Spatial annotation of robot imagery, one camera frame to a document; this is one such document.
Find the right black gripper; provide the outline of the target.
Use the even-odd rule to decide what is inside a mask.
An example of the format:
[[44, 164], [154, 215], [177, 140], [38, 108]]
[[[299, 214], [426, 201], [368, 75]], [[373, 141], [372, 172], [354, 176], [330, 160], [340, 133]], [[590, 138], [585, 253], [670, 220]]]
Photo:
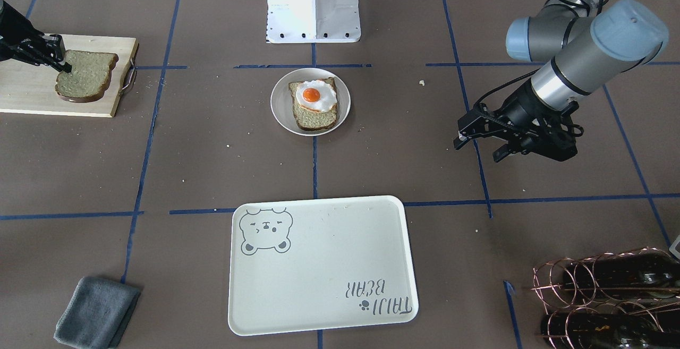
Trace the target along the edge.
[[[2, 0], [1, 12], [1, 61], [14, 59], [25, 63], [45, 64], [58, 72], [71, 73], [72, 66], [65, 61], [65, 44], [61, 35], [44, 35], [31, 22]], [[29, 39], [37, 42], [37, 57], [18, 51], [20, 44]]]

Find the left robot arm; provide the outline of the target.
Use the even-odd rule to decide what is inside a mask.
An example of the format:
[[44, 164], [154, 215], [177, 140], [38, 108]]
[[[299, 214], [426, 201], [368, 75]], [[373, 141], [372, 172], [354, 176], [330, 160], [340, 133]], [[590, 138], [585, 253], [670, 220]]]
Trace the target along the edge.
[[541, 63], [517, 78], [521, 85], [500, 107], [476, 100], [457, 121], [454, 148], [478, 138], [503, 145], [495, 162], [511, 155], [566, 161], [577, 153], [583, 127], [571, 116], [580, 101], [622, 72], [648, 64], [665, 50], [669, 30], [652, 10], [635, 0], [547, 0], [537, 15], [508, 27], [507, 54]]

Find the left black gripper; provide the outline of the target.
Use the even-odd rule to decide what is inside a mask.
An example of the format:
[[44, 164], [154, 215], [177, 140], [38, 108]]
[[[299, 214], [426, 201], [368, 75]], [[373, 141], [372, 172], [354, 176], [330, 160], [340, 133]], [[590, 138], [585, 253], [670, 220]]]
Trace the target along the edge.
[[478, 100], [457, 121], [455, 150], [477, 138], [505, 141], [492, 153], [495, 163], [508, 156], [534, 153], [555, 161], [576, 156], [576, 139], [583, 135], [582, 126], [573, 123], [571, 115], [580, 104], [569, 100], [566, 109], [554, 110], [534, 93], [530, 82], [524, 82], [495, 111]]

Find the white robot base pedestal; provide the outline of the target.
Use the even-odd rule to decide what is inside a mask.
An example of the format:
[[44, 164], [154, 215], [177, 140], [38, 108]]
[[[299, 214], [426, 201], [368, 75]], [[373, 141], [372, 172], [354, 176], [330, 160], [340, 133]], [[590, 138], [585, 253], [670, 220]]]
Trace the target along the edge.
[[267, 0], [271, 44], [358, 42], [361, 36], [359, 0]]

